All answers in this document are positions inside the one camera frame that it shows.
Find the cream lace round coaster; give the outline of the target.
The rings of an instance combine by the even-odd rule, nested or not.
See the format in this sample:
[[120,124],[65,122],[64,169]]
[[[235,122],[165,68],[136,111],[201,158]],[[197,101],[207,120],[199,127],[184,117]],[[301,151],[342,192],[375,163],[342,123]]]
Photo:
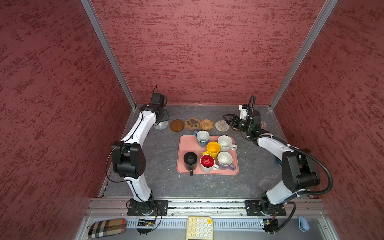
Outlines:
[[215,127],[219,132],[226,132],[229,130],[230,126],[226,123],[225,120],[220,120],[215,123]]

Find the brown paw print coaster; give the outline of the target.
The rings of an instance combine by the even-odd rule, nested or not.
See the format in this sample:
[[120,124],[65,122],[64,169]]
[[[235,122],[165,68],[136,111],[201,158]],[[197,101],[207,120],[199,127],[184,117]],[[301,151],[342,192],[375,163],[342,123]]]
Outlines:
[[194,131],[199,129],[200,127],[200,120],[195,117],[190,117],[189,119],[185,120],[185,128]]

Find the dark brown round coaster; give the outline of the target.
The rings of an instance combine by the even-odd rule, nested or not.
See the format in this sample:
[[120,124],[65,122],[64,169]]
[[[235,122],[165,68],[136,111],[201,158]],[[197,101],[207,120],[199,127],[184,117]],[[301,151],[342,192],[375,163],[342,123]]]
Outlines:
[[173,120],[170,123],[170,129],[173,132],[181,132],[185,127],[185,123],[182,120]]

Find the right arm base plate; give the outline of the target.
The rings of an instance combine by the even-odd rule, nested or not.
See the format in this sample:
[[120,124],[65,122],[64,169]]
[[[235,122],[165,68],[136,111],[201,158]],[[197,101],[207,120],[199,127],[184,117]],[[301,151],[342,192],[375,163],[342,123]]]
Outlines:
[[247,216],[280,217],[287,215],[283,204],[272,205],[268,200],[265,199],[247,200],[245,201],[245,209]]

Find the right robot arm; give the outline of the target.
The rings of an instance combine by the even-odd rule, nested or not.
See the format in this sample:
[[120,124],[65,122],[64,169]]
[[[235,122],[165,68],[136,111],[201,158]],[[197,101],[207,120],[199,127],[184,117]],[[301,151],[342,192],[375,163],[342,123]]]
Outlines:
[[260,198],[258,210],[265,215],[276,212],[281,204],[300,195],[300,192],[320,184],[316,163],[309,158],[311,151],[297,149],[274,137],[262,128],[261,116],[241,119],[235,114],[223,115],[225,122],[245,133],[248,141],[268,150],[282,166],[282,180]]

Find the grey round coaster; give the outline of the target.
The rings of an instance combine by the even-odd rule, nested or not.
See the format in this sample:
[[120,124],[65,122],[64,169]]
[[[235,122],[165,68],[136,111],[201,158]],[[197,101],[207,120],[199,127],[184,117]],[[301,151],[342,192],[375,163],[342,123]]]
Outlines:
[[160,123],[154,125],[154,128],[157,130],[164,130],[167,128],[167,126],[168,126],[168,122],[164,121],[164,122],[160,122]]

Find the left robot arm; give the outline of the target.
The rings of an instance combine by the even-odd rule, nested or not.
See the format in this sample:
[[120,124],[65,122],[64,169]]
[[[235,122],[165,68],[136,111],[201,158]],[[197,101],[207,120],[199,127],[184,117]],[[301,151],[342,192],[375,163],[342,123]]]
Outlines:
[[154,209],[154,197],[144,176],[147,162],[142,144],[152,126],[164,121],[164,113],[164,106],[160,104],[143,105],[132,129],[112,145],[113,170],[128,183],[133,202],[145,215]]

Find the pink flower coaster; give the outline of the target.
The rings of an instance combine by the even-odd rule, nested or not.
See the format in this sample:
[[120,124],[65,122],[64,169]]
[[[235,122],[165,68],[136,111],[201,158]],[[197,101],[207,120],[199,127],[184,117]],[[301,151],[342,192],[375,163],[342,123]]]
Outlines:
[[262,126],[262,129],[267,129],[267,124],[263,121],[261,121],[261,126]]

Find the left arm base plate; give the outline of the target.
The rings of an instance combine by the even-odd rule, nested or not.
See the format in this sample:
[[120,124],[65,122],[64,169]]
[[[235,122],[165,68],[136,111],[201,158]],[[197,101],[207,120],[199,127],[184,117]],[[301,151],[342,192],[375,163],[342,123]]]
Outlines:
[[139,202],[129,200],[126,203],[128,216],[166,216],[168,212],[168,200],[149,200]]

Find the woven tan round coaster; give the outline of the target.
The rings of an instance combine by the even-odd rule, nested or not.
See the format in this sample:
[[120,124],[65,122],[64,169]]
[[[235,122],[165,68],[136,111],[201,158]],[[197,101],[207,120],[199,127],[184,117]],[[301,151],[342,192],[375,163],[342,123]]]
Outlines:
[[199,126],[204,131],[210,131],[213,129],[214,123],[209,119],[204,119],[200,121]]

